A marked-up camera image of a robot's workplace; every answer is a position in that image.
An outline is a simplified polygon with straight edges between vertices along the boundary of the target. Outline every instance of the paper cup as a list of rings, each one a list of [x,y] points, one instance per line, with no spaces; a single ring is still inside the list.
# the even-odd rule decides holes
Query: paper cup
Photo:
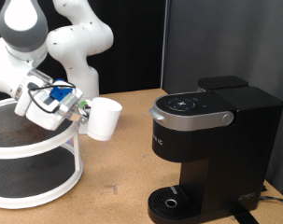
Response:
[[[92,110],[87,135],[99,141],[110,140],[120,117],[121,104],[105,97],[95,97],[89,102],[89,105]]]

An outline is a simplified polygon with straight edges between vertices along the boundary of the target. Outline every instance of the coffee maker drip tray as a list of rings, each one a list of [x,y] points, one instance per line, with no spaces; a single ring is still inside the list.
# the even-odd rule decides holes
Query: coffee maker drip tray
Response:
[[[149,216],[155,223],[162,224],[199,222],[199,213],[179,185],[158,189],[150,195]]]

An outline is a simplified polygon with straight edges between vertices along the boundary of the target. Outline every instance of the wooden table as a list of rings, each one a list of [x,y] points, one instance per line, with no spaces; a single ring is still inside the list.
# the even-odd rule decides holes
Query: wooden table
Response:
[[[112,139],[99,142],[83,135],[80,150],[82,178],[63,197],[22,210],[0,209],[0,223],[152,223],[148,198],[152,191],[177,185],[180,163],[164,161],[151,149],[152,117],[149,109],[162,89],[113,93],[105,97],[123,110]],[[262,195],[283,198],[269,183]],[[261,223],[282,224],[283,203],[260,202],[251,214]],[[210,224],[237,224],[226,217]]]

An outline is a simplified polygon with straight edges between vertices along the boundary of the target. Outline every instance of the black coffee maker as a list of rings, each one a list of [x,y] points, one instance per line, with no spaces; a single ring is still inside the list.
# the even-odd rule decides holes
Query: black coffee maker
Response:
[[[149,197],[158,224],[202,223],[258,205],[283,102],[238,77],[203,78],[197,92],[158,98],[152,149],[181,162],[179,185]]]

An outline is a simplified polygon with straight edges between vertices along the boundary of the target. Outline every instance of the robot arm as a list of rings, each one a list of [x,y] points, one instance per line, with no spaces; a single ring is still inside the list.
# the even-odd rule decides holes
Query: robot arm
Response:
[[[37,0],[4,3],[0,12],[0,91],[18,101],[16,114],[45,129],[55,130],[64,118],[84,123],[87,118],[78,113],[82,91],[61,80],[53,83],[35,69],[47,56],[47,34],[47,20]]]
[[[0,36],[11,55],[39,66],[47,56],[48,24],[37,0],[6,0],[0,11]]]
[[[55,130],[65,118],[86,123],[88,113],[79,107],[98,95],[97,72],[86,57],[111,47],[113,34],[93,13],[87,0],[54,0],[72,26],[51,32],[37,0],[6,0],[0,12],[0,91],[18,103],[15,112],[37,125]],[[61,62],[68,80],[52,78],[35,69],[50,54]]]
[[[49,54],[63,65],[67,79],[84,92],[83,98],[91,99],[99,94],[98,74],[87,65],[86,57],[109,49],[113,33],[97,18],[87,0],[53,0],[53,3],[73,25],[49,33]]]

